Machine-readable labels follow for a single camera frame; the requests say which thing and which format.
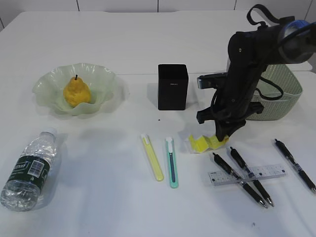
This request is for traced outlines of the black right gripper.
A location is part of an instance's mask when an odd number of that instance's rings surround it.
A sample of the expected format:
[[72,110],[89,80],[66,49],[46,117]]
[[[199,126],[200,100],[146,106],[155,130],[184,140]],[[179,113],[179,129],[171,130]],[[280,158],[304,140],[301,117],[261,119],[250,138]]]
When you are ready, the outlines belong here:
[[261,73],[268,65],[264,58],[276,43],[274,31],[236,32],[230,38],[230,65],[225,84],[215,89],[210,107],[197,113],[199,123],[215,121],[218,141],[245,126],[251,98]]

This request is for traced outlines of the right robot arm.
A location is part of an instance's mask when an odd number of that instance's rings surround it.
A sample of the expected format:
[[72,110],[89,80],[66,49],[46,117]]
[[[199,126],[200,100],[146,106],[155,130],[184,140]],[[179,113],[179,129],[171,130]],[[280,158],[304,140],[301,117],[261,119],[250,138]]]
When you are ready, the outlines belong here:
[[264,106],[252,97],[267,67],[303,63],[315,51],[316,25],[304,20],[236,32],[228,43],[227,72],[197,79],[200,89],[216,90],[210,106],[197,112],[198,123],[213,120],[219,141],[231,136],[245,126],[249,116],[263,112]]

